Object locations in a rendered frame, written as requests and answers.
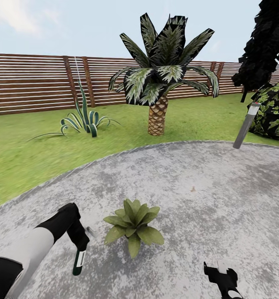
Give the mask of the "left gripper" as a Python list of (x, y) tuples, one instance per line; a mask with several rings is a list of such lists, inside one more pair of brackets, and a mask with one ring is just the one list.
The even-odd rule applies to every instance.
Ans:
[(82, 225), (79, 230), (76, 230), (76, 232), (71, 234), (68, 233), (68, 236), (72, 240), (72, 243), (76, 245), (78, 250), (86, 250), (86, 246), (90, 242), (90, 238), (86, 235)]

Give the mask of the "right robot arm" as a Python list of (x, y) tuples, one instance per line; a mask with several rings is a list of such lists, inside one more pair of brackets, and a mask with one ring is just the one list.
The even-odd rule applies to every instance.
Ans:
[(217, 260), (218, 268), (207, 267), (204, 264), (204, 273), (208, 275), (209, 283), (216, 283), (223, 299), (242, 299), (242, 295), (235, 288), (237, 277), (233, 269), (239, 270), (238, 262)]

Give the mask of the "insectifuge atomizer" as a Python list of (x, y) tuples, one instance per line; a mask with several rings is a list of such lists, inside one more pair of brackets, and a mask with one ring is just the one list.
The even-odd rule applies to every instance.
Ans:
[(86, 250), (83, 249), (77, 250), (76, 259), (72, 270), (73, 275), (79, 275), (81, 273), (85, 253)]

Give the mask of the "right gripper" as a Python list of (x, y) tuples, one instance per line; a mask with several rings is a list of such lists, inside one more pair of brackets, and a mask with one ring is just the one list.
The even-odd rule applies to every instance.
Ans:
[(233, 270), (226, 269), (226, 274), (220, 273), (217, 268), (207, 267), (204, 264), (204, 273), (208, 275), (209, 283), (216, 283), (220, 287), (221, 281), (229, 281), (234, 287), (237, 287), (237, 277)]

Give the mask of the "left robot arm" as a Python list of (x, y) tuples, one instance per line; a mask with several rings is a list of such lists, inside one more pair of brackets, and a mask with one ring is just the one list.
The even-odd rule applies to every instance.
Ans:
[(17, 299), (33, 273), (66, 232), (78, 250), (86, 250), (90, 238), (98, 239), (99, 231), (91, 222), (80, 223), (80, 214), (73, 203), (67, 203), (46, 216), (33, 230), (0, 251), (0, 299)]

